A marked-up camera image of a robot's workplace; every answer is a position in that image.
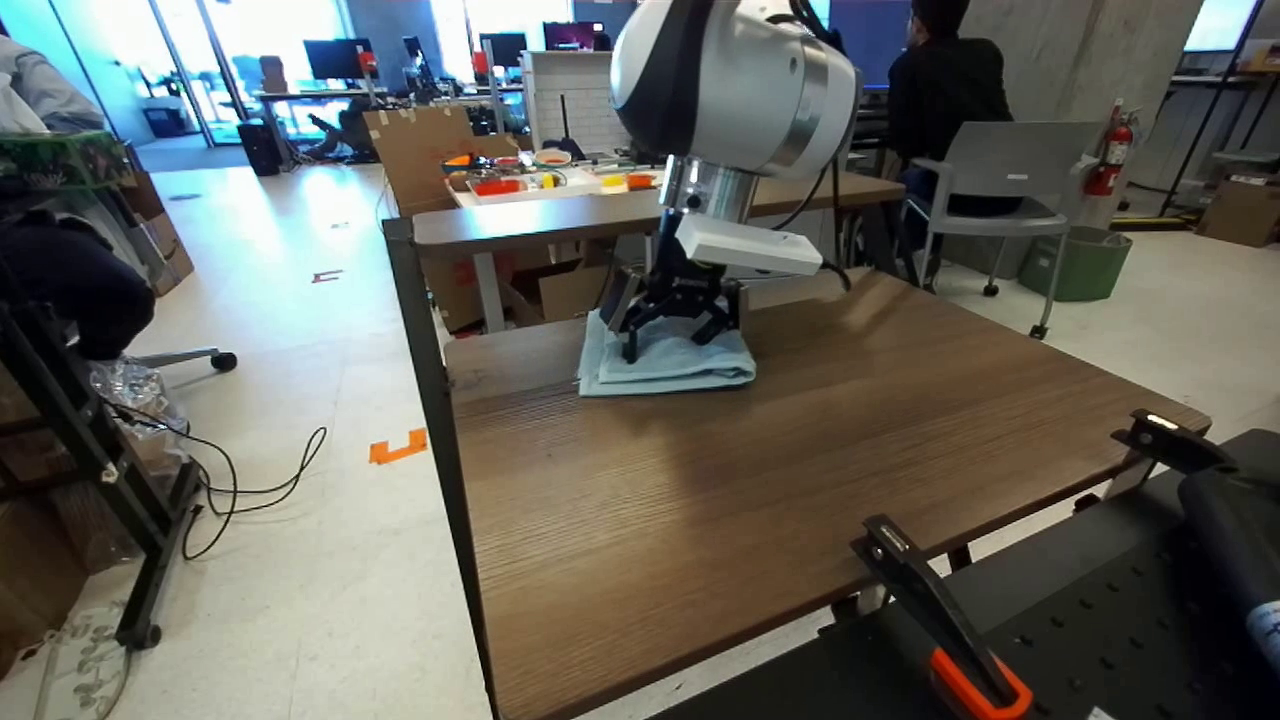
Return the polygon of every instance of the wooden table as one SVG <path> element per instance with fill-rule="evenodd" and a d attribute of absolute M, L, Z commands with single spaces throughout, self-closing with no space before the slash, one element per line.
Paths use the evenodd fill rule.
<path fill-rule="evenodd" d="M 793 214 L 806 195 L 810 182 L 760 182 L 753 217 Z M 839 209 L 877 209 L 899 200 L 903 190 L 878 177 L 839 177 Z M 833 190 L 823 186 L 810 209 L 827 209 Z M 422 254 L 470 254 L 483 330 L 502 330 L 502 301 L 490 254 L 513 243 L 559 243 L 598 242 L 656 228 L 656 194 L 625 195 L 547 195 L 508 200 L 449 214 L 414 214 L 412 242 Z"/>
<path fill-rule="evenodd" d="M 585 712 L 849 597 L 870 511 L 945 554 L 1118 472 L 1106 431 L 1134 408 L 1208 427 L 889 275 L 753 312 L 744 392 L 579 402 L 579 332 L 449 344 L 459 455 L 432 423 L 438 479 L 462 470 L 454 543 L 462 573 L 474 554 L 490 697 L 517 720 Z"/>

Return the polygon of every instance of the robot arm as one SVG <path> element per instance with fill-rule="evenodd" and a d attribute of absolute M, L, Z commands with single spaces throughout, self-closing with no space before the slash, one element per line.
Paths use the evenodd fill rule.
<path fill-rule="evenodd" d="M 851 64 L 806 0 L 643 0 L 615 41 L 611 102 L 650 152 L 753 177 L 816 177 L 842 145 Z"/>
<path fill-rule="evenodd" d="M 630 14 L 611 53 L 611 103 L 669 171 L 656 263 L 641 296 L 605 310 L 628 332 L 628 362 L 661 315 L 709 315 L 697 344 L 735 330 L 741 288 L 724 263 L 818 267 L 805 238 L 744 217 L 757 177 L 818 177 L 849 139 L 851 96 L 857 74 L 818 41 L 806 0 L 643 0 Z"/>

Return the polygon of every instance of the clamp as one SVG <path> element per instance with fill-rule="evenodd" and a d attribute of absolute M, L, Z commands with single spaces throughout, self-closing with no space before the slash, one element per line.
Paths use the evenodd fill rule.
<path fill-rule="evenodd" d="M 870 517 L 851 549 L 878 575 L 889 597 L 927 630 L 936 649 L 927 673 L 941 697 L 968 720 L 1031 718 L 1031 688 L 977 638 L 924 554 L 889 517 Z"/>

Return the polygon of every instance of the folded cloth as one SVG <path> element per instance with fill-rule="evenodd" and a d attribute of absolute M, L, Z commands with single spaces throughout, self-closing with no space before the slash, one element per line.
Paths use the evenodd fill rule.
<path fill-rule="evenodd" d="M 589 315 L 585 351 L 575 364 L 579 396 L 663 396 L 741 387 L 757 381 L 757 362 L 744 332 L 721 332 L 709 344 L 692 344 L 704 321 L 661 315 L 641 330 L 641 362 L 625 362 L 625 335 L 615 335 L 598 312 Z"/>

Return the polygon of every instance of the fire extinguisher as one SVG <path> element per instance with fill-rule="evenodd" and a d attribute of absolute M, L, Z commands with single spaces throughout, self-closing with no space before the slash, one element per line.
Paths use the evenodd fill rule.
<path fill-rule="evenodd" d="M 355 46 L 355 64 L 359 64 L 359 78 L 363 78 L 363 81 L 375 81 L 375 57 L 373 57 L 373 47 Z"/>
<path fill-rule="evenodd" d="M 1130 133 L 1130 115 L 1117 103 L 1112 122 L 1106 122 L 1106 127 L 1098 135 L 1098 155 L 1095 155 L 1095 163 L 1092 163 L 1092 171 L 1082 182 L 1087 195 L 1112 195 L 1117 194 L 1118 171 L 1128 163 L 1130 135 L 1134 135 Z"/>

